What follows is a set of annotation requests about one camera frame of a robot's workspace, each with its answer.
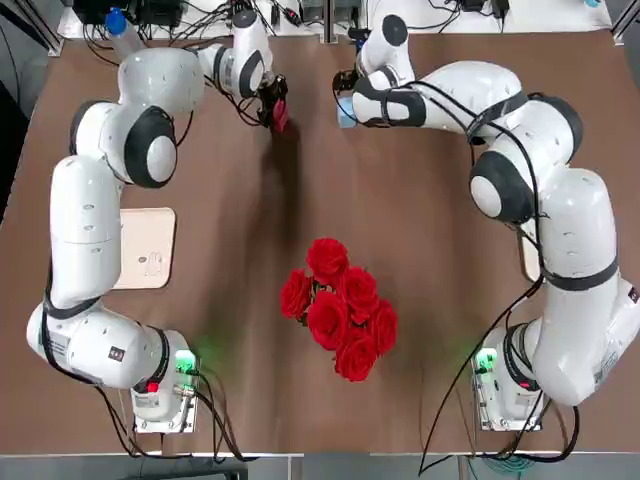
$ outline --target floor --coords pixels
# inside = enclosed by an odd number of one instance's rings
[[[48,18],[55,18],[61,11],[60,3],[55,0],[46,2],[43,10]],[[612,18],[617,18],[629,0],[607,0]],[[46,78],[46,52],[32,44],[31,40],[21,37],[21,33],[0,19],[0,26],[5,28],[8,41],[13,47],[13,54],[18,65],[21,85],[21,107],[30,116],[42,85]],[[633,26],[625,37],[625,51],[629,65],[640,86],[640,26]],[[0,64],[10,66],[9,58],[0,42]],[[14,93],[15,80],[9,68],[0,69],[0,81]],[[233,461],[225,464],[233,466]],[[483,461],[474,460],[473,470],[478,480],[496,478],[517,478],[516,474],[505,477],[489,469]],[[247,465],[249,477],[260,480],[299,480],[324,479],[410,479],[415,478],[419,466],[419,457],[415,456],[369,456],[366,454],[319,454],[308,455],[304,459],[287,458],[262,459]],[[640,456],[637,455],[574,455],[565,462],[554,466],[536,465],[523,473],[522,478],[528,480],[596,480],[606,474],[611,480],[637,478],[640,469]],[[58,457],[58,458],[0,458],[0,479],[13,480],[21,478],[42,480],[71,480],[91,478],[92,480],[135,479],[149,475],[194,475],[210,472],[211,466],[206,460],[140,460],[126,456],[117,457]],[[473,478],[470,471],[460,477],[455,459],[439,465],[425,475],[426,478],[458,479]],[[222,478],[206,476],[199,478]]]

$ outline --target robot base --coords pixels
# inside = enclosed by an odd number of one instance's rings
[[[195,397],[183,397],[178,413],[166,422],[150,422],[136,415],[136,432],[193,433],[196,427],[196,406],[197,399]]]
[[[485,347],[471,360],[474,372],[471,388],[482,430],[520,431],[523,429],[531,409],[536,404],[539,392],[524,390],[510,378],[505,380],[505,372],[500,368],[502,349],[487,346],[489,342],[495,344],[492,340],[500,338],[501,333],[504,336],[504,329],[494,330],[487,337]],[[538,423],[543,403],[541,398],[527,428],[532,428]],[[538,424],[532,431],[541,428],[541,425]]]
[[[195,429],[197,399],[193,393],[195,355],[178,332],[166,330],[169,342],[167,371],[156,392],[131,390],[135,427],[139,433],[190,433]]]

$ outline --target black stripe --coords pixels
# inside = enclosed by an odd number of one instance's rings
[[[494,120],[497,120],[511,112],[516,111],[528,101],[529,99],[521,90],[514,96],[502,100],[495,105],[491,105],[489,108],[476,115],[473,122],[469,124],[469,127],[467,128],[467,137],[474,137],[476,133],[478,133],[478,130],[480,130],[482,127],[490,122],[493,122]]]
[[[222,88],[222,80],[220,79],[220,62],[224,52],[227,51],[227,47],[220,47],[216,52],[216,56],[213,57],[213,72],[211,72],[211,80],[218,87]]]
[[[161,188],[173,177],[175,169],[163,181],[157,181],[149,173],[147,153],[153,141],[159,137],[167,137],[175,147],[176,137],[171,119],[160,107],[151,106],[138,117],[124,142],[124,166],[131,181],[139,187]]]
[[[256,50],[251,56],[244,62],[242,70],[240,70],[240,78],[238,79],[238,89],[242,98],[250,98],[255,94],[255,91],[251,90],[251,77],[253,72],[262,62],[262,54],[260,50]]]
[[[90,298],[80,302],[75,307],[71,308],[56,308],[51,302],[51,287],[53,286],[53,261],[49,258],[49,273],[47,274],[47,286],[44,289],[44,300],[42,302],[42,311],[46,315],[53,317],[57,320],[69,320],[76,315],[80,315],[82,312],[91,308],[95,303],[100,300],[100,297]]]
[[[390,67],[385,65],[380,69],[380,71],[384,74],[385,77],[387,77],[387,80],[389,80],[389,85],[391,87],[398,86],[398,81],[396,80],[396,76],[393,74],[393,70],[391,70]]]
[[[567,292],[584,292],[591,288],[602,285],[618,272],[618,255],[613,259],[611,265],[598,273],[590,275],[588,277],[563,277],[548,271],[542,270],[544,278],[554,287]]]

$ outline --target electronic device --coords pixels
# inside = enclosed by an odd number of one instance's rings
[[[493,329],[473,357],[483,429],[535,424],[541,392],[563,405],[583,402],[636,338],[640,295],[620,274],[606,185],[569,164],[583,136],[577,112],[560,98],[526,95],[515,73],[486,62],[451,63],[416,80],[408,31],[396,15],[371,32],[356,73],[355,83],[349,75],[334,82],[354,83],[346,113],[358,123],[484,140],[469,178],[476,206],[543,252],[532,287],[544,279],[542,315]]]
[[[493,8],[493,16],[504,21],[509,12],[509,0],[491,0],[491,6]]]
[[[138,24],[138,0],[73,0],[71,7],[85,25],[104,25],[111,7],[122,10],[127,20]]]
[[[177,27],[182,20],[183,3],[181,0],[140,0],[140,24]]]
[[[127,57],[118,69],[118,102],[80,107],[71,155],[53,171],[49,277],[29,319],[27,342],[78,381],[130,389],[138,431],[193,429],[197,364],[180,333],[145,326],[101,301],[121,274],[120,197],[126,185],[155,189],[171,180],[177,166],[172,117],[198,108],[205,72],[222,92],[268,99],[270,115],[284,102],[286,83],[271,70],[255,12],[240,12],[233,25],[233,48],[214,45],[198,55],[145,48]]]
[[[458,0],[465,12],[481,12],[487,0]]]

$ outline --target blue bottle cap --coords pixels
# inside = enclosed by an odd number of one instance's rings
[[[124,18],[122,10],[118,7],[111,7],[111,11],[107,14],[105,24],[111,35],[120,35],[127,28],[127,19]]]

